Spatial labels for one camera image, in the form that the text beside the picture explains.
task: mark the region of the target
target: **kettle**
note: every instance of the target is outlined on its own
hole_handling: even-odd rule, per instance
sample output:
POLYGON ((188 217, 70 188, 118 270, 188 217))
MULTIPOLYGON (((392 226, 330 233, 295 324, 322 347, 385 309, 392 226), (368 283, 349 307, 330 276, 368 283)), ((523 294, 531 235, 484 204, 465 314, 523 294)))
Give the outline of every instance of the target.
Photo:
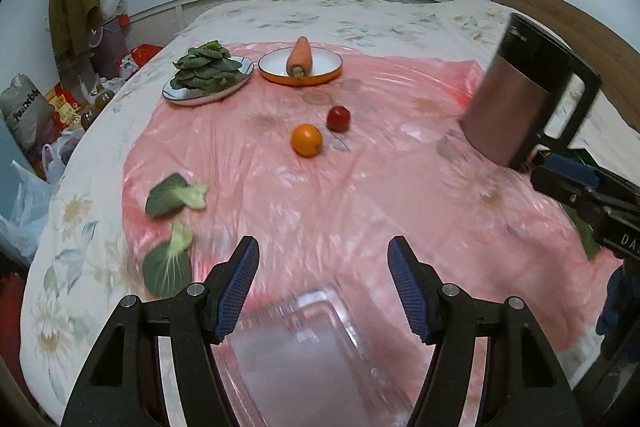
POLYGON ((504 167, 521 170, 535 147, 564 149, 580 129, 602 80, 567 45, 523 15, 511 14, 484 80, 460 121, 469 143, 504 167), (584 91, 560 136, 545 134, 573 74, 584 91))

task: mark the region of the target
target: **orange-rimmed plate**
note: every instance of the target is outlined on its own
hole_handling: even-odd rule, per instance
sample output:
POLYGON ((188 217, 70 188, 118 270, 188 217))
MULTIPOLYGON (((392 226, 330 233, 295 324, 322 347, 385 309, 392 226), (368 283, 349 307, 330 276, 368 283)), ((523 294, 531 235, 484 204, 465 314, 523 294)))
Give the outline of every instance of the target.
POLYGON ((318 86, 333 80, 342 71, 340 55, 322 48, 311 48, 314 64, 311 75, 293 78, 287 74, 287 59, 293 48, 283 48, 267 53, 258 62, 260 74, 270 82, 291 87, 318 86))

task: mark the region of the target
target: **blue gripper pad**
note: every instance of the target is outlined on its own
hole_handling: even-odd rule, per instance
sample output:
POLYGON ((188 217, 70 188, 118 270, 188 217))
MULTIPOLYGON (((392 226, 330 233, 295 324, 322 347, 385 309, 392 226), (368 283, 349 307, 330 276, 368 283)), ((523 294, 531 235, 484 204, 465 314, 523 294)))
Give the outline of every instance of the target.
POLYGON ((243 239, 231 259, 225 263, 225 268, 230 268, 233 272, 218 300, 218 323, 214 333, 220 342, 236 329, 238 317, 254 281, 259 263, 260 249, 258 242, 253 237, 250 238, 250 241, 243 239))
POLYGON ((386 257, 411 331, 425 344, 435 344, 444 328, 438 299, 440 278, 433 267, 416 259, 401 235, 389 241, 386 257))
POLYGON ((600 186, 600 178, 593 168, 587 165, 581 165, 559 154, 550 154, 547 156, 543 167, 548 171, 560 174, 586 187, 598 188, 600 186))

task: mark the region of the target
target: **brown jacket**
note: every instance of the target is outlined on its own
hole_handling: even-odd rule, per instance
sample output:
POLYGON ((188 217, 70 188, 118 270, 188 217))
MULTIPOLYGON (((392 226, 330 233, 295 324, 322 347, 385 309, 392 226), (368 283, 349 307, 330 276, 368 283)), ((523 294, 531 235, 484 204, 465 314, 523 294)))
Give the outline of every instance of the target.
POLYGON ((101 25, 100 0, 49 0, 49 28, 56 57, 76 57, 87 51, 89 31, 101 25))

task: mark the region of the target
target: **red fruit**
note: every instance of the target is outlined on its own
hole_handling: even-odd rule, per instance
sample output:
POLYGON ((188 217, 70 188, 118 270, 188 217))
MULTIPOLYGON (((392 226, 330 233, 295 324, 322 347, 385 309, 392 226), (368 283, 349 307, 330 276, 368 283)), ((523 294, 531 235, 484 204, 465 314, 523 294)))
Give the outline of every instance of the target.
POLYGON ((326 126, 335 132, 345 132, 351 123, 351 113, 346 107, 336 105, 332 107, 326 116, 326 126))

